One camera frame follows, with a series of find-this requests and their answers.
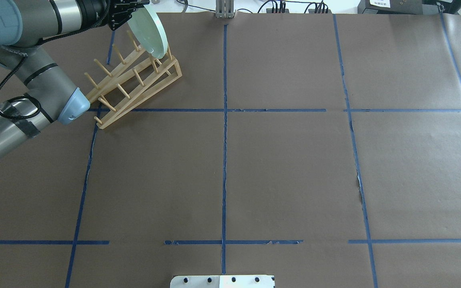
metal bracket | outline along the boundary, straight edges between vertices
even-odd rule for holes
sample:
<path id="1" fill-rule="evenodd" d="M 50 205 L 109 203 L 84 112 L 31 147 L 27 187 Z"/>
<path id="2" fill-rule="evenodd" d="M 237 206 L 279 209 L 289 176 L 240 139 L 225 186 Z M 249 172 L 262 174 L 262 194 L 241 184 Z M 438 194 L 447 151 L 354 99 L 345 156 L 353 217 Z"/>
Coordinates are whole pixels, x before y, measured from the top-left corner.
<path id="1" fill-rule="evenodd" d="M 176 276 L 170 288 L 275 288 L 272 275 Z"/>
<path id="2" fill-rule="evenodd" d="M 234 0 L 216 0 L 216 18 L 234 18 Z"/>

label sticker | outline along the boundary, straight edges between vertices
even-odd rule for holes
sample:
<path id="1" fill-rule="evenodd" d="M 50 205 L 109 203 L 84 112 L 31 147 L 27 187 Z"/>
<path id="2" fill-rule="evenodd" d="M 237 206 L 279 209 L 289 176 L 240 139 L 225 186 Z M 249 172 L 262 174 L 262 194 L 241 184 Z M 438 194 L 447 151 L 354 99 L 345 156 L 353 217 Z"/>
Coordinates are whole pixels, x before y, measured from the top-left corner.
<path id="1" fill-rule="evenodd" d="M 369 0 L 369 3 L 378 7 L 390 8 L 390 0 Z"/>

white bracket with holes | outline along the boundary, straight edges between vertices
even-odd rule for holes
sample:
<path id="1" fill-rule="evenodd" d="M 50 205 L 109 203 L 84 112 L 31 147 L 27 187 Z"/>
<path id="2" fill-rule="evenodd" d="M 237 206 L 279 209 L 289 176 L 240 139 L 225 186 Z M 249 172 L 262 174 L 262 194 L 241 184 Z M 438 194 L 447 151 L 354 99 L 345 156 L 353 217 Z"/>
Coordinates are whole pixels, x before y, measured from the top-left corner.
<path id="1" fill-rule="evenodd" d="M 271 275 L 176 276 L 170 288 L 275 288 Z"/>

